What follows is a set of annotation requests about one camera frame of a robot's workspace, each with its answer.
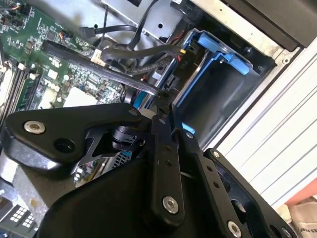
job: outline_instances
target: black cable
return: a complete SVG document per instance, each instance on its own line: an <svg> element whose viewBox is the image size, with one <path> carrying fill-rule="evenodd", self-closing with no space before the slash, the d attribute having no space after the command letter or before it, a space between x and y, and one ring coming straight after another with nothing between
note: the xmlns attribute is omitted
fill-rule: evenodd
<svg viewBox="0 0 317 238"><path fill-rule="evenodd" d="M139 26L138 26L138 29L137 31L135 32L134 36L132 37L132 40L130 41L130 43L128 44L128 48L133 50L136 45L139 43L140 39L141 39L141 33L142 33L142 30L143 30L143 27L145 25L145 21L148 17L148 13L149 11L151 10L151 7L157 3L159 0L153 0L150 4L150 6L148 7L148 9L145 11L140 23L139 23Z"/></svg>
<svg viewBox="0 0 317 238"><path fill-rule="evenodd" d="M152 48L148 48L141 51L128 51L128 50L120 50L107 48L104 49L101 54L101 59L103 61L106 60L120 60L120 59L134 59L134 58L143 58L147 56L153 56L158 53L165 52L173 57L177 57L180 53L181 48L173 45L161 45Z"/></svg>
<svg viewBox="0 0 317 238"><path fill-rule="evenodd" d="M104 17L104 28L106 28L107 26L107 17L108 17L108 5L106 5L106 8L105 8L105 17ZM103 33L103 36L101 38L101 42L103 42L105 39L105 32Z"/></svg>
<svg viewBox="0 0 317 238"><path fill-rule="evenodd" d="M150 85L146 82L136 80L131 76L112 71L99 64L93 63L90 61L89 58L84 57L78 52L73 51L61 44L57 44L53 41L44 40L42 44L42 50L43 52L48 53L52 56L66 60L69 63L77 64L84 68L87 68L105 78L109 78L116 82L123 83L138 90L147 92L151 95L156 95L160 91L157 87Z"/></svg>
<svg viewBox="0 0 317 238"><path fill-rule="evenodd" d="M131 75L138 75L138 74L144 74L150 71L153 71L154 69L164 66L168 63L170 63L173 60L172 56L166 56L157 62L150 64L150 65L144 65L139 68L133 68L133 69L127 69L126 73Z"/></svg>
<svg viewBox="0 0 317 238"><path fill-rule="evenodd" d="M118 25L118 26L108 26L104 28L97 28L95 29L95 34L104 34L109 32L115 32L115 31L133 31L135 32L137 28L135 26L129 26L129 25Z"/></svg>

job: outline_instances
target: black mechanical arm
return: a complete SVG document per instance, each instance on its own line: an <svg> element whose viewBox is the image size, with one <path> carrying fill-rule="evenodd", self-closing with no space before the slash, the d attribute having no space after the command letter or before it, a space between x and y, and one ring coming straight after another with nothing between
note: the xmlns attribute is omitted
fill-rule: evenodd
<svg viewBox="0 0 317 238"><path fill-rule="evenodd" d="M1 156L16 167L6 182L41 223L38 238L296 237L221 153L201 151L167 101L158 94L151 119L129 104L8 116ZM122 150L129 162L73 187L79 164Z"/></svg>

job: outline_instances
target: screw head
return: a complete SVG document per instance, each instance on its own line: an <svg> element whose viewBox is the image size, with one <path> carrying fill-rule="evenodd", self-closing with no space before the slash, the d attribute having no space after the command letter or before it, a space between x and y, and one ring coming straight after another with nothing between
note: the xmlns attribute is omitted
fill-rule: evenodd
<svg viewBox="0 0 317 238"><path fill-rule="evenodd" d="M186 132L186 135L187 135L187 137L189 137L189 138L191 138L191 139L194 138L194 136L193 136L192 133L190 133L190 132Z"/></svg>
<svg viewBox="0 0 317 238"><path fill-rule="evenodd" d="M136 115L137 115L136 111L134 111L134 110L132 110L132 109L131 109L131 110L129 110L129 113L130 113L130 114L132 114L132 115L134 115L134 116L136 116Z"/></svg>
<svg viewBox="0 0 317 238"><path fill-rule="evenodd" d="M234 237L240 238L242 236L240 228L232 221L228 222L228 228Z"/></svg>
<svg viewBox="0 0 317 238"><path fill-rule="evenodd" d="M163 123L164 125L166 124L166 121L162 118L159 119L160 123Z"/></svg>
<svg viewBox="0 0 317 238"><path fill-rule="evenodd" d="M291 233L290 233L285 227L282 227L282 230L283 230L283 232L286 234L286 236L287 236L288 238L292 238Z"/></svg>
<svg viewBox="0 0 317 238"><path fill-rule="evenodd" d="M163 207L171 214L176 214L178 212L178 203L170 196L163 198Z"/></svg>
<svg viewBox="0 0 317 238"><path fill-rule="evenodd" d="M24 129L32 134L42 134L45 132L45 126L43 123L36 121L36 120L30 120L24 124Z"/></svg>
<svg viewBox="0 0 317 238"><path fill-rule="evenodd" d="M219 153L218 153L218 152L216 152L216 151L213 151L213 152L212 152L212 155L213 155L213 156L215 156L217 159L219 159L219 158L220 158Z"/></svg>

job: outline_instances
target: silver metal panel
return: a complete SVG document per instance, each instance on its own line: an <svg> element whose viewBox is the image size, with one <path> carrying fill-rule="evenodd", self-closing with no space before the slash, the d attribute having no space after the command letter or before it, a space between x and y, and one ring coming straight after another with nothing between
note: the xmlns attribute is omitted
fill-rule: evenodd
<svg viewBox="0 0 317 238"><path fill-rule="evenodd" d="M317 178L317 39L218 150L273 207Z"/></svg>
<svg viewBox="0 0 317 238"><path fill-rule="evenodd" d="M101 2L107 4L112 10L122 16L127 23L132 23L136 26L140 23L152 1L153 0L142 0L137 7L128 0L101 0ZM170 2L171 0L158 1L153 5L148 14L144 30L156 39L161 36L169 37L182 18L180 12L169 6Z"/></svg>
<svg viewBox="0 0 317 238"><path fill-rule="evenodd" d="M191 1L263 54L275 59L282 52L281 46L220 0Z"/></svg>

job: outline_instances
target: electronic component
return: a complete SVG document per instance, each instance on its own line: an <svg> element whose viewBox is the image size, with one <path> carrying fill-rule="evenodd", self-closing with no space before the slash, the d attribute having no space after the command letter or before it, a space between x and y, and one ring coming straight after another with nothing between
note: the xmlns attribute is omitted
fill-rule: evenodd
<svg viewBox="0 0 317 238"><path fill-rule="evenodd" d="M204 57L205 48L198 46L195 42L192 45L195 46L195 50L188 50L183 55L165 86L167 91L172 90L175 95L182 90L186 82L192 77Z"/></svg>
<svg viewBox="0 0 317 238"><path fill-rule="evenodd" d="M54 31L49 30L46 38L50 41L54 41L56 37L56 33Z"/></svg>
<svg viewBox="0 0 317 238"><path fill-rule="evenodd" d="M12 17L7 15L7 16L3 16L1 17L1 24L4 26L8 26L11 25L12 23Z"/></svg>
<svg viewBox="0 0 317 238"><path fill-rule="evenodd" d="M64 107L89 106L97 104L97 100L80 90L79 88L71 88Z"/></svg>
<svg viewBox="0 0 317 238"><path fill-rule="evenodd" d="M67 31L67 30L62 30L61 34L63 35L64 38L72 38L74 36L73 33L71 33L70 31Z"/></svg>
<svg viewBox="0 0 317 238"><path fill-rule="evenodd" d="M25 43L25 53L30 54L33 48L33 42L27 41Z"/></svg>
<svg viewBox="0 0 317 238"><path fill-rule="evenodd" d="M57 76L58 76L58 73L56 71L49 69L48 77L50 77L53 80L56 80Z"/></svg>
<svg viewBox="0 0 317 238"><path fill-rule="evenodd" d="M0 116L0 127L2 127L4 119L11 113L13 113L16 108L19 108L18 102L20 99L21 92L23 91L23 86L25 80L29 77L29 69L26 68L23 64L18 63L12 80L6 82L6 85L9 84L8 91L5 92L5 102L2 105L2 111Z"/></svg>
<svg viewBox="0 0 317 238"><path fill-rule="evenodd" d="M21 13L24 16L28 16L31 12L31 6L28 4L22 4L18 8L19 13Z"/></svg>

